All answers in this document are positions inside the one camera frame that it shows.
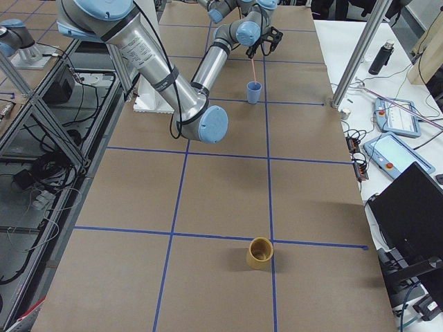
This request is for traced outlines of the pink chopstick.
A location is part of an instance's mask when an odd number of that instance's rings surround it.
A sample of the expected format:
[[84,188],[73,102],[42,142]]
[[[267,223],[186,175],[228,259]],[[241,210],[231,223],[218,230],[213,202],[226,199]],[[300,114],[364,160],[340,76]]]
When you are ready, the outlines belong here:
[[253,71],[253,81],[254,81],[254,85],[256,86],[257,79],[256,79],[255,63],[254,63],[253,58],[251,59],[251,66],[252,66],[252,71]]

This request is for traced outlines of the light blue plastic cup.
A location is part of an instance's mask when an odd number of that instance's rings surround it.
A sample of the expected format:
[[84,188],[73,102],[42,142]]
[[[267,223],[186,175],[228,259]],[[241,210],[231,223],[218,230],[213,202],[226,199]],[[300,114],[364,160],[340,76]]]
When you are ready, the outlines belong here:
[[262,85],[253,81],[246,85],[246,98],[249,104],[257,104],[260,99]]

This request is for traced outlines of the bamboo wooden cup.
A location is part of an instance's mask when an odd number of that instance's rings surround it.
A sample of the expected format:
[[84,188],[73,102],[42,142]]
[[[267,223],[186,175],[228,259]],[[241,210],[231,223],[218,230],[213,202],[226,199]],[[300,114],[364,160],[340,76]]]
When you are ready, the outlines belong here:
[[254,238],[246,252],[246,263],[253,270],[264,270],[271,262],[274,248],[271,241],[264,237]]

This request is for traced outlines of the small metal cylinder weight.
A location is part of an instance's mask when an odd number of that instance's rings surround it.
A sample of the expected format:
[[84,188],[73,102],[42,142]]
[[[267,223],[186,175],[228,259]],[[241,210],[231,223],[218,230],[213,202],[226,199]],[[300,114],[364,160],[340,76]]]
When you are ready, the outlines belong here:
[[342,120],[347,120],[351,114],[351,111],[349,109],[344,108],[341,109],[339,113]]

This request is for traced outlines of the black water bottle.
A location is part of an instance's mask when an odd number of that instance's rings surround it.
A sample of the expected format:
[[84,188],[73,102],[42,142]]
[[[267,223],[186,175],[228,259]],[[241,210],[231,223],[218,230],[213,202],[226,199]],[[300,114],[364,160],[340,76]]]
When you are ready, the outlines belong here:
[[395,43],[393,40],[387,40],[385,44],[379,49],[379,52],[375,56],[368,69],[369,74],[378,75],[381,69],[387,65],[391,55],[394,52],[394,44]]

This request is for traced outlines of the blue teach pendant far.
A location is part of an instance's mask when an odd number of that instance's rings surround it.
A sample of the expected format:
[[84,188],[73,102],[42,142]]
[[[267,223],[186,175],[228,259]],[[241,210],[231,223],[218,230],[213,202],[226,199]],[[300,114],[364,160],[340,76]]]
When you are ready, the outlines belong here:
[[374,118],[382,132],[393,132],[400,136],[421,136],[419,118],[413,102],[391,99],[390,102],[377,98],[374,102]]

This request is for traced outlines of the blue teach pendant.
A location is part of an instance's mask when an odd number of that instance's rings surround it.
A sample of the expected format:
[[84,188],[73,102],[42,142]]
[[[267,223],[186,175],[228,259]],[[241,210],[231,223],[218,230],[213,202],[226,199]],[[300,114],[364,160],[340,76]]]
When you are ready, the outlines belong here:
[[393,132],[400,136],[421,136],[419,118],[413,102],[391,99],[390,102],[377,98],[374,102],[374,118],[382,132]]
[[392,179],[400,176],[413,163],[418,163],[427,174],[435,171],[431,163],[391,132],[365,142],[363,148],[370,159]]

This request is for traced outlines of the blue teach pendant near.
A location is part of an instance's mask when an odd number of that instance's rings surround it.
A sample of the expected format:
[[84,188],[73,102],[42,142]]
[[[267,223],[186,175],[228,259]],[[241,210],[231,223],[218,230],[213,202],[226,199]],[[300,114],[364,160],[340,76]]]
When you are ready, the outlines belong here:
[[363,148],[370,159],[392,179],[400,176],[413,163],[418,163],[427,174],[435,171],[431,163],[391,132],[365,142]]

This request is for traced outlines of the black laptop computer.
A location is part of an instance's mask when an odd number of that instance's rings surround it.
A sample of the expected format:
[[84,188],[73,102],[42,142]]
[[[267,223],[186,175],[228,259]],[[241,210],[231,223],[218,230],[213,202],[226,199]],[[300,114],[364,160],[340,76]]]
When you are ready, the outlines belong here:
[[442,305],[442,188],[416,162],[368,202],[399,264],[383,274],[387,285],[417,277]]

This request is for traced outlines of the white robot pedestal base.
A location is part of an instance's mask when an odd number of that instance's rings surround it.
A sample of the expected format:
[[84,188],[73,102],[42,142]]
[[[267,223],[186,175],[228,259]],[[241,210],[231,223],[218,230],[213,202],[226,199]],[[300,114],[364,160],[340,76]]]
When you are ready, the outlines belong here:
[[[154,41],[158,44],[155,38],[154,32],[159,31],[159,23],[156,15],[156,9],[153,0],[136,0],[134,1],[141,11],[146,14],[149,21],[152,23],[152,27],[146,18],[141,15],[141,23],[147,29],[149,35],[154,38]],[[156,92],[150,83],[140,76],[138,81],[138,97],[134,104],[135,112],[152,112],[152,113],[173,113],[173,108]]]

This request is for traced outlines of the aluminium frame post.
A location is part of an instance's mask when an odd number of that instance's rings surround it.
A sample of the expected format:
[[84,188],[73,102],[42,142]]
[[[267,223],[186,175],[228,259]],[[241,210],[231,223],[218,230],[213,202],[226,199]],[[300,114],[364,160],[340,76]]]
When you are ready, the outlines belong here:
[[354,51],[350,57],[349,62],[343,72],[343,75],[336,87],[334,95],[330,101],[332,108],[338,109],[340,103],[347,90],[350,87],[352,79],[357,72],[360,61],[363,59],[365,52],[367,51],[369,45],[371,44],[374,35],[376,34],[380,23],[383,20],[386,12],[388,11],[392,0],[377,0],[372,13],[367,20],[364,29],[359,37],[358,42],[354,48]]

